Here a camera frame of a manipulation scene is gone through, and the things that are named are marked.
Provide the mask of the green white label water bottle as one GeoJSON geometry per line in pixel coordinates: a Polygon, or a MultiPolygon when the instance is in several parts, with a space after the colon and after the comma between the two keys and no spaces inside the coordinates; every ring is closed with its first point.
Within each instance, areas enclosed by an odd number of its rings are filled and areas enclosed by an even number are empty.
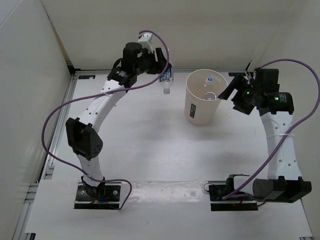
{"type": "Polygon", "coordinates": [[[169,64],[168,68],[159,79],[159,84],[162,87],[163,93],[165,95],[170,94],[173,83],[174,83],[174,70],[172,65],[169,64]]]}

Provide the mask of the clear unlabelled plastic bottle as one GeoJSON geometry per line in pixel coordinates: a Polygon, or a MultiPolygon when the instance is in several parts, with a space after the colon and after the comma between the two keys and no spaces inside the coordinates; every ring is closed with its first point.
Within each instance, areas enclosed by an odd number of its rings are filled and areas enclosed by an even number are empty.
{"type": "Polygon", "coordinates": [[[204,81],[204,87],[207,88],[213,84],[214,80],[211,77],[207,77],[204,81]]]}

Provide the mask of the blue label clear water bottle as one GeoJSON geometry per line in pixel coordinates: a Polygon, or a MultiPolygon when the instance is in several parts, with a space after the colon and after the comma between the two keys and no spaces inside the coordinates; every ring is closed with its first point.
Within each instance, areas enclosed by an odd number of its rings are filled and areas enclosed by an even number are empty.
{"type": "Polygon", "coordinates": [[[209,91],[204,94],[203,99],[206,101],[214,101],[217,99],[217,96],[214,92],[209,91]]]}

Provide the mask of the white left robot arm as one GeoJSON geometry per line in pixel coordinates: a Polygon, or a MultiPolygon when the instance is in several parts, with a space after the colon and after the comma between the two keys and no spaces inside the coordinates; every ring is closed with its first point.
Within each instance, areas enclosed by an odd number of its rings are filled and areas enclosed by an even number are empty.
{"type": "Polygon", "coordinates": [[[70,117],[66,121],[68,145],[85,172],[81,177],[85,191],[94,200],[100,200],[105,195],[105,177],[102,175],[98,158],[103,148],[103,141],[98,135],[103,121],[128,89],[137,82],[139,75],[160,75],[169,67],[161,48],[149,51],[140,43],[127,43],[122,57],[115,61],[106,78],[101,90],[102,96],[94,98],[78,117],[70,117]]]}

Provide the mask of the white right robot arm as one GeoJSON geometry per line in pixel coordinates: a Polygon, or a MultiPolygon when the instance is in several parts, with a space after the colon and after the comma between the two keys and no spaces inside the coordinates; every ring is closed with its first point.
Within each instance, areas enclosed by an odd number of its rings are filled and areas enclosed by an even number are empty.
{"type": "Polygon", "coordinates": [[[263,124],[268,158],[252,175],[233,174],[226,180],[222,200],[249,196],[262,203],[294,203],[312,191],[298,167],[292,130],[294,101],[289,92],[280,91],[279,72],[270,69],[254,79],[237,75],[218,96],[227,100],[233,91],[233,108],[245,115],[257,109],[263,124]]]}

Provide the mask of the cream plastic bin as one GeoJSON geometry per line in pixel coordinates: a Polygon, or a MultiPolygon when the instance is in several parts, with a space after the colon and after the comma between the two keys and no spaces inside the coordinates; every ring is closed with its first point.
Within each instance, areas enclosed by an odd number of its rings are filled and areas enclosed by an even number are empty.
{"type": "Polygon", "coordinates": [[[198,69],[186,79],[184,116],[194,125],[206,125],[212,119],[221,102],[218,96],[227,88],[227,80],[211,69],[198,69]],[[204,87],[206,78],[212,78],[213,84],[204,87]],[[216,100],[204,100],[204,94],[214,92],[216,100]]]}

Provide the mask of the blue corner sticker right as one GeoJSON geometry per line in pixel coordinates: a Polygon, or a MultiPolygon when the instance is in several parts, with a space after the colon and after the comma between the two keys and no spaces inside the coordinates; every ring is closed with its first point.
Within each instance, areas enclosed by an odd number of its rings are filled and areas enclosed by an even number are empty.
{"type": "Polygon", "coordinates": [[[238,75],[244,77],[244,76],[246,76],[246,73],[245,73],[245,72],[229,72],[228,75],[229,75],[230,77],[236,77],[236,76],[238,76],[238,75]]]}

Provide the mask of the blue corner sticker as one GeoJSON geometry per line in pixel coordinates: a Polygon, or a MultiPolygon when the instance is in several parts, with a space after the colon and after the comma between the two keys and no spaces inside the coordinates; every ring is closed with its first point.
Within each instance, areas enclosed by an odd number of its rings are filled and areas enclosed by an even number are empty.
{"type": "Polygon", "coordinates": [[[228,75],[229,75],[230,77],[236,77],[236,76],[238,76],[238,75],[244,77],[244,76],[246,76],[246,73],[245,73],[245,72],[229,72],[228,75]]]}
{"type": "Polygon", "coordinates": [[[95,79],[95,75],[79,75],[78,79],[79,80],[92,80],[95,79]]]}

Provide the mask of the blue corner sticker left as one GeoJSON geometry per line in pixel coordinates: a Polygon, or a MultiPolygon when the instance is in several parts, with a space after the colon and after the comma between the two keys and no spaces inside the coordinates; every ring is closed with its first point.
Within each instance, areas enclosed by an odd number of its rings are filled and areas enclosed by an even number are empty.
{"type": "Polygon", "coordinates": [[[92,80],[95,79],[95,75],[79,75],[78,79],[79,80],[92,80]]]}

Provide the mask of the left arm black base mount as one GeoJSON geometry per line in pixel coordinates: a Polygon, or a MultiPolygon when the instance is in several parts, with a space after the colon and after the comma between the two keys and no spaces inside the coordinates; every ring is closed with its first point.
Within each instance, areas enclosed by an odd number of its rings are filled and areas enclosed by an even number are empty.
{"type": "Polygon", "coordinates": [[[98,194],[88,193],[82,182],[78,183],[74,206],[76,210],[117,210],[120,208],[121,183],[105,184],[98,194]]]}

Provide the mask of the aluminium table edge rail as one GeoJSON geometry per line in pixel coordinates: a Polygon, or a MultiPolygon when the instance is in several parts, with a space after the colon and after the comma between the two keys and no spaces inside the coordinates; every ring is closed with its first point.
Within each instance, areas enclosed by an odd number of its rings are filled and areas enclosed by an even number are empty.
{"type": "MultiPolygon", "coordinates": [[[[49,150],[52,151],[53,153],[57,149],[59,137],[62,132],[63,121],[67,114],[68,109],[69,108],[67,106],[64,106],[57,115],[54,132],[49,142],[50,143],[49,150]]],[[[45,179],[50,180],[52,178],[55,164],[56,164],[56,161],[52,157],[45,156],[42,169],[36,181],[28,185],[28,190],[25,193],[25,196],[23,199],[23,207],[19,216],[19,220],[17,222],[15,232],[12,237],[13,240],[34,240],[35,239],[35,236],[36,236],[35,233],[25,232],[26,226],[29,220],[29,216],[31,214],[34,200],[36,198],[36,193],[38,190],[39,183],[41,180],[45,180],[45,179]]]]}

